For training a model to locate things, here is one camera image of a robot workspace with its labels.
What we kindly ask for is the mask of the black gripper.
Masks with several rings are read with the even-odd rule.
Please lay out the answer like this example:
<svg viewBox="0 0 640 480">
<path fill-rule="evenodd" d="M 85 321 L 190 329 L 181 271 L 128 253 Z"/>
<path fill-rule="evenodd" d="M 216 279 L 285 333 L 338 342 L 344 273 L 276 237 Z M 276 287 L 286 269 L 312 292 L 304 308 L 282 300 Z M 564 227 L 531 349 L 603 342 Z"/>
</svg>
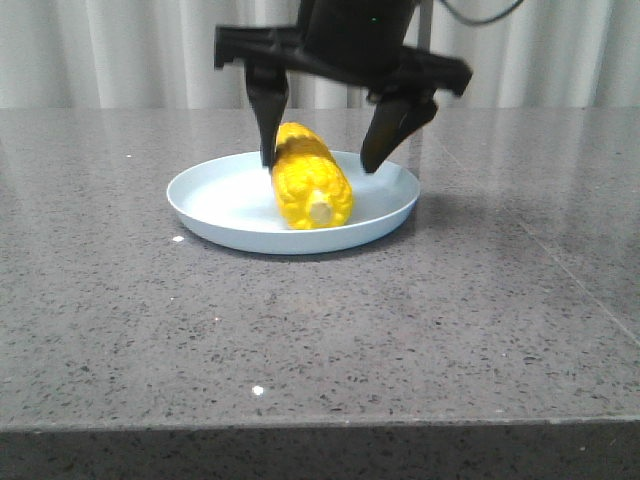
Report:
<svg viewBox="0 0 640 480">
<path fill-rule="evenodd" d="M 238 62 L 245 67 L 264 167 L 275 164 L 289 71 L 365 87 L 376 95 L 464 93 L 472 71 L 463 60 L 405 45 L 416 7 L 414 1 L 303 1 L 294 25 L 216 28 L 215 68 Z M 364 171 L 375 173 L 407 137 L 433 120 L 437 109 L 432 97 L 384 97 L 362 143 Z"/>
</svg>

